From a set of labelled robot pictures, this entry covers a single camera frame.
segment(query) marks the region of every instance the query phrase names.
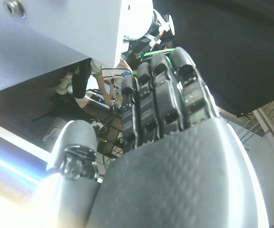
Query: bolt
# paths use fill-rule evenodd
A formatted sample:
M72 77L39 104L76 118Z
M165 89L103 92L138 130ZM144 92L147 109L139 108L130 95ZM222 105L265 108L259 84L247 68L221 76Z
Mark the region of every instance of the bolt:
M24 9L21 5L21 3L17 0L5 0L4 3L4 8L6 12L15 17L23 17L24 16Z

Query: ceiling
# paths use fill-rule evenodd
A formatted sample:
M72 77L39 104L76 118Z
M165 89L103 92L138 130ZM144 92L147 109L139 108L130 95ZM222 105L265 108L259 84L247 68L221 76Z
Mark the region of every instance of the ceiling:
M175 45L197 64L217 105L239 115L274 100L274 1L154 0Z

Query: robotic hand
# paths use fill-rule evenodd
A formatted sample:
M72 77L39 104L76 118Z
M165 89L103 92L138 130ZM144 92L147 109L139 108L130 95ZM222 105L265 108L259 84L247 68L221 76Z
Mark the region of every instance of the robotic hand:
M56 142L58 227L269 227L248 155L182 48L142 63L122 94L125 154L101 184L87 123L69 123Z

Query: white wall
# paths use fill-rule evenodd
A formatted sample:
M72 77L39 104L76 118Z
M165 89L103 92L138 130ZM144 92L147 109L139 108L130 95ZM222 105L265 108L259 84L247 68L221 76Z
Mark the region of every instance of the white wall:
M241 128L235 123L229 123L236 132ZM245 133L246 130L240 133L239 137L242 137ZM244 139L249 138L251 134L249 133ZM270 226L274 225L274 137L270 132L263 137L254 135L244 144L244 147L247 149L246 151L261 184Z

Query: blue light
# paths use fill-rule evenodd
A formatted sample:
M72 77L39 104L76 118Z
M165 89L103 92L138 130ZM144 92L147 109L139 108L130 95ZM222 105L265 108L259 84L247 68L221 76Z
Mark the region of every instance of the blue light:
M0 160L0 166L13 172L14 174L17 174L18 176L22 177L23 179L38 185L39 184L39 180L34 179L33 177L28 176L27 174L21 172L20 170L16 169L15 167L11 166L10 164L7 164L6 162Z

